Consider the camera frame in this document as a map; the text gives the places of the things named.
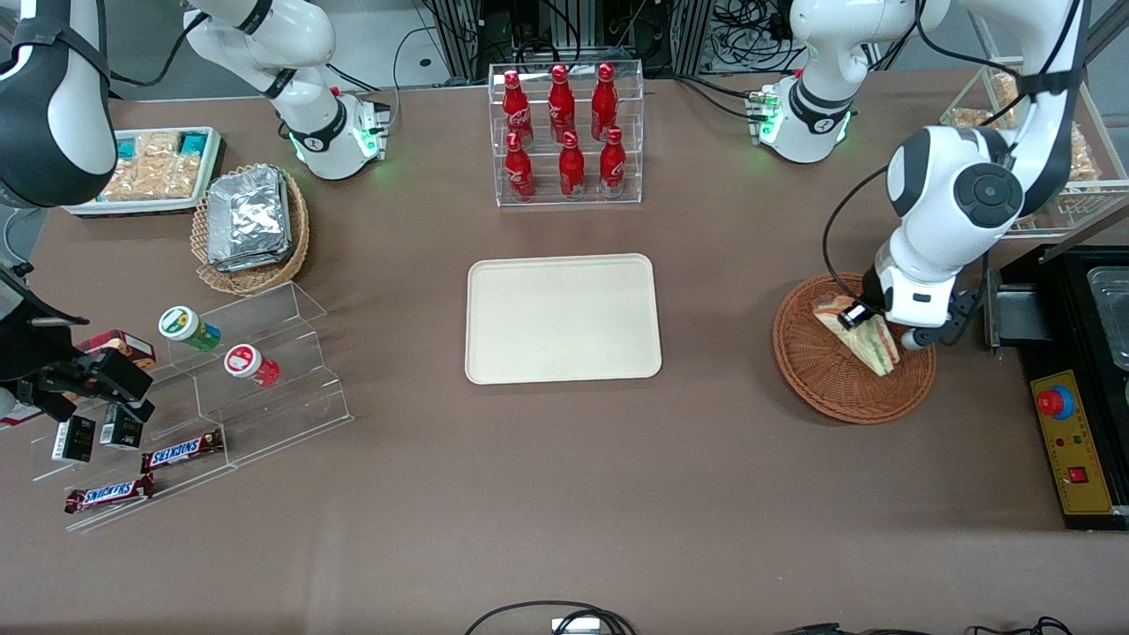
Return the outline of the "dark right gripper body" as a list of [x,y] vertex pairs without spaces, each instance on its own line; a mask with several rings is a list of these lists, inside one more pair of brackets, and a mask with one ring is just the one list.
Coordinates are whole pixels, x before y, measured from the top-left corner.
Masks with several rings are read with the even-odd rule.
[[14,395],[36,390],[77,392],[82,385],[71,329],[87,318],[62,312],[42,301],[20,276],[30,266],[3,268],[3,323],[1,323],[1,379]]

